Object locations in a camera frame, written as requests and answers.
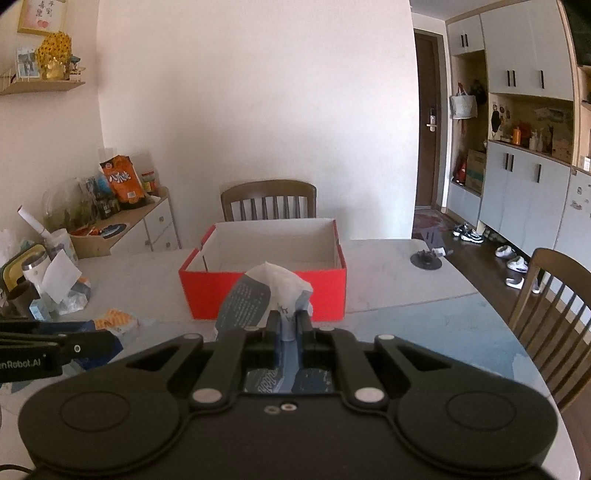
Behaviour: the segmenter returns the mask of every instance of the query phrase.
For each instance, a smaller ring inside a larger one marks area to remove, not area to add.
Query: bag
[[[100,166],[123,210],[146,205],[144,189],[129,157],[117,155]]]
[[[465,120],[478,116],[476,97],[468,95],[461,83],[457,84],[457,95],[450,98],[454,120]]]

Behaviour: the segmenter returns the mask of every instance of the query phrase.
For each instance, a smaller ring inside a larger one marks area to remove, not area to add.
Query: bottle
[[[530,137],[530,150],[535,151],[538,146],[538,131],[534,130]]]

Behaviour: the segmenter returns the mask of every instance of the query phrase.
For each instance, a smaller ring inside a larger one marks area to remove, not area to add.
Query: picture frame
[[[41,78],[34,48],[20,47],[17,49],[17,75],[19,79],[25,80]]]
[[[63,31],[67,0],[23,0],[17,32],[50,35]]]

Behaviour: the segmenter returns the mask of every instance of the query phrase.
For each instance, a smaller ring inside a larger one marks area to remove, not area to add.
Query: paper
[[[60,250],[47,267],[41,288],[54,302],[60,303],[81,276],[82,272],[76,268],[66,252]]]

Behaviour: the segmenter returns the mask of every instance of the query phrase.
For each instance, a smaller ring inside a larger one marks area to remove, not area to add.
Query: open cardboard box
[[[264,262],[312,285],[313,320],[344,318],[347,269],[336,221],[319,218],[213,225],[178,271],[193,318],[215,320],[238,278]]]

